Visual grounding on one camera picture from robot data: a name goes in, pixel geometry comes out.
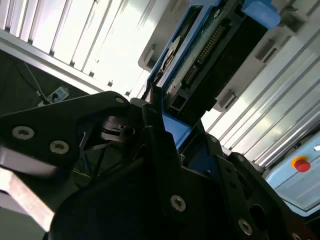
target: emergency stop button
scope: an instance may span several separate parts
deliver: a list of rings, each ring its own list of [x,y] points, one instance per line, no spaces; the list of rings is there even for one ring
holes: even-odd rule
[[[308,158],[306,156],[297,156],[292,160],[291,166],[299,173],[305,173],[311,168],[311,164],[308,162]]]

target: silver screw head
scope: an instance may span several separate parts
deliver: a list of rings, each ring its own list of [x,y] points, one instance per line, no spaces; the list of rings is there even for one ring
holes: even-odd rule
[[[12,129],[12,135],[16,139],[28,140],[34,137],[35,131],[28,126],[16,126],[14,129]]]
[[[220,9],[218,9],[216,12],[215,12],[215,14],[214,14],[214,18],[216,19],[218,16],[219,16],[219,14],[220,14]]]
[[[302,240],[301,237],[298,234],[296,234],[295,232],[292,233],[292,237],[294,240]]]
[[[170,200],[171,200],[171,205],[175,210],[179,212],[183,212],[184,210],[186,210],[186,207],[187,207],[186,202],[179,195],[173,195]]]
[[[115,100],[120,103],[120,104],[124,104],[125,103],[125,100],[123,100],[122,98],[120,97],[116,97]]]
[[[50,143],[50,151],[55,154],[66,154],[69,152],[69,145],[65,141],[55,140]]]
[[[244,162],[245,161],[243,156],[237,155],[237,158],[240,160],[240,162]]]
[[[250,226],[250,224],[249,224],[246,220],[240,218],[240,219],[238,220],[238,224],[239,224],[239,227],[241,228],[241,230],[242,230],[246,235],[248,235],[248,236],[251,236],[251,235],[252,235],[252,233],[253,233],[252,227]]]
[[[214,143],[218,142],[218,140],[217,140],[214,136],[210,136],[210,139],[211,139],[211,141],[214,142]]]

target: mounting hole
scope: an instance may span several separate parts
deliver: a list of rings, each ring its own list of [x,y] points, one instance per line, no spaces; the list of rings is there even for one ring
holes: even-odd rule
[[[66,154],[69,152],[69,145],[65,141],[55,140],[50,143],[50,151],[55,154]]]
[[[301,237],[298,234],[296,234],[295,232],[292,233],[292,237],[294,240],[302,240]]]
[[[186,207],[187,207],[186,202],[185,202],[185,200],[184,200],[182,197],[180,197],[179,195],[173,195],[173,196],[171,197],[170,201],[171,201],[172,207],[173,207],[175,210],[177,210],[177,211],[179,211],[179,212],[183,212],[184,210],[186,210]]]
[[[135,130],[132,127],[127,127],[123,130],[123,135],[128,138],[135,134]]]
[[[28,126],[16,126],[14,129],[12,129],[12,135],[16,139],[28,140],[34,137],[35,131]]]
[[[233,182],[230,182],[230,186],[233,188],[233,189],[236,189],[237,186],[233,183]]]
[[[125,103],[125,100],[123,100],[122,98],[120,97],[116,97],[115,100],[120,103],[120,104],[124,104]]]
[[[268,226],[267,226],[267,218],[263,208],[255,204],[250,208],[250,214],[256,227],[260,231],[265,231]]]
[[[252,227],[251,225],[244,219],[240,218],[238,220],[238,224],[239,224],[239,227],[241,228],[241,230],[248,236],[251,236],[252,235]]]

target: power outlet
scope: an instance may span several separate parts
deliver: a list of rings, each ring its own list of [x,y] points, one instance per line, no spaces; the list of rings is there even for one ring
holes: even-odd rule
[[[68,96],[69,96],[68,91],[63,86],[60,86],[53,93],[51,93],[48,96],[48,98],[50,100],[53,99],[53,103],[56,104],[56,103],[59,103],[59,102],[65,100]],[[38,107],[42,107],[42,106],[44,106],[43,101],[38,104]]]

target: red button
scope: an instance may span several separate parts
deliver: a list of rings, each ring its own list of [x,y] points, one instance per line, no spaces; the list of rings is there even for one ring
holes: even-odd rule
[[[300,159],[294,163],[294,167],[299,173],[305,173],[311,168],[311,164],[304,159]]]

